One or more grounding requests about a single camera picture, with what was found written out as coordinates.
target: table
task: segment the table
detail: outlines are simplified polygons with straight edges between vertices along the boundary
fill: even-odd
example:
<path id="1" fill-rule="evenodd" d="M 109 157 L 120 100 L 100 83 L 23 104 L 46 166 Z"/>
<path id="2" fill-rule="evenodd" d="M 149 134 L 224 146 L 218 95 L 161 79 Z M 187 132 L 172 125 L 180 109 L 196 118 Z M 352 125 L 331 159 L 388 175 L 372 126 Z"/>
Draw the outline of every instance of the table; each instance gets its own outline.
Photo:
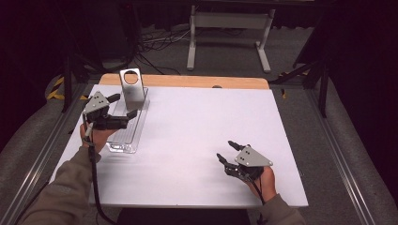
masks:
<path id="1" fill-rule="evenodd" d="M 289 205 L 308 205 L 266 80 L 144 75 L 143 82 L 148 87 L 151 102 L 137 153 L 101 151 L 98 177 L 103 205 L 259 206 L 261 203 L 245 184 L 224 173 L 223 165 L 216 157 L 220 153 L 234 163 L 237 151 L 228 145 L 230 140 L 249 143 L 274 162 L 276 188 Z M 237 89 L 240 83 L 247 89 Z M 121 92 L 117 84 L 117 74 L 106 74 L 100 84 L 94 86 L 92 94 L 97 90 L 104 96 Z M 206 88 L 214 84 L 224 88 Z M 235 89 L 225 88 L 229 85 L 234 85 Z M 71 158 L 80 145 L 79 129 L 76 128 L 57 168 Z"/>

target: gray floor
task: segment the gray floor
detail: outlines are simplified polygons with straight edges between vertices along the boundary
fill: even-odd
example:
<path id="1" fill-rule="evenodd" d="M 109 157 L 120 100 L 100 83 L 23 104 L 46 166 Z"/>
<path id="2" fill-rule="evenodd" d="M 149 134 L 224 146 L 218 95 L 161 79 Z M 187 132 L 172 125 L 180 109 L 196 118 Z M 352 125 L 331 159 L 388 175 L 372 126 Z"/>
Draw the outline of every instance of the gray floor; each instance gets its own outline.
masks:
<path id="1" fill-rule="evenodd" d="M 253 46 L 254 31 L 244 31 L 241 35 L 232 37 L 220 31 L 205 31 L 197 42 L 195 69 L 186 70 L 189 42 L 181 39 L 179 42 L 162 51 L 151 51 L 143 55 L 155 66 L 177 69 L 181 74 L 207 76 L 260 77 L 274 80 L 278 74 L 291 71 L 294 60 L 303 44 L 311 34 L 312 29 L 272 29 L 266 45 L 266 53 L 272 69 L 265 74 L 260 66 L 259 58 Z M 152 67 L 136 61 L 131 68 L 140 67 L 146 74 L 159 74 Z M 161 69 L 166 74 L 176 74 L 172 70 Z M 93 75 L 87 86 L 75 84 L 74 89 L 84 88 L 88 95 L 92 84 L 99 81 L 98 75 Z M 349 185 L 344 180 L 344 173 L 336 164 L 330 139 L 325 134 L 322 121 L 317 117 L 310 95 L 317 93 L 303 90 L 297 85 L 285 86 L 286 98 L 282 97 L 280 86 L 271 86 L 274 92 L 283 125 L 288 136 L 293 154 L 302 172 L 302 183 L 309 201 L 308 207 L 299 211 L 309 224 L 398 224 L 398 212 L 392 197 L 375 170 L 372 161 L 366 154 L 358 134 L 342 105 L 333 84 L 329 83 L 326 122 L 333 131 L 334 138 L 340 146 L 344 160 L 349 165 L 356 185 L 362 194 L 363 201 L 369 209 L 373 221 L 368 223 L 358 216 L 355 198 L 347 190 Z M 0 155 L 0 215 L 4 215 L 13 203 L 19 187 L 26 174 L 32 168 L 43 146 L 48 148 L 48 161 L 34 181 L 30 190 L 30 198 L 38 191 L 53 173 L 54 167 L 61 157 L 69 140 L 69 132 L 74 129 L 80 116 L 83 103 L 77 101 L 73 109 L 61 114 L 63 102 L 50 99 L 48 103 L 21 126 Z M 57 126 L 58 119 L 65 120 L 57 139 L 48 143 L 48 137 Z M 119 208 L 105 207 L 105 213 L 117 218 Z M 248 210 L 250 218 L 258 217 L 256 211 Z M 97 210 L 92 207 L 84 218 L 84 224 L 96 224 Z M 100 217 L 99 224 L 106 224 Z"/>

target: transparent tray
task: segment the transparent tray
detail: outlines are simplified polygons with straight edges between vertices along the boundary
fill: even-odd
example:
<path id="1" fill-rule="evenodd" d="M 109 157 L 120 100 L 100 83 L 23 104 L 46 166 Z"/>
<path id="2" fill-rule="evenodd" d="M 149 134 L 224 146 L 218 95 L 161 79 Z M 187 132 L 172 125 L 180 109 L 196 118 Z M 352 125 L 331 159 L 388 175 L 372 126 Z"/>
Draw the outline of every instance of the transparent tray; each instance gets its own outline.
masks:
<path id="1" fill-rule="evenodd" d="M 108 138 L 107 145 L 111 152 L 115 153 L 135 153 L 143 131 L 146 113 L 149 108 L 148 88 L 144 88 L 145 102 L 142 110 L 137 112 L 137 116 L 131 119 L 126 129 L 120 129 Z M 123 92 L 120 100 L 116 103 L 112 115 L 126 115 L 126 101 Z"/>

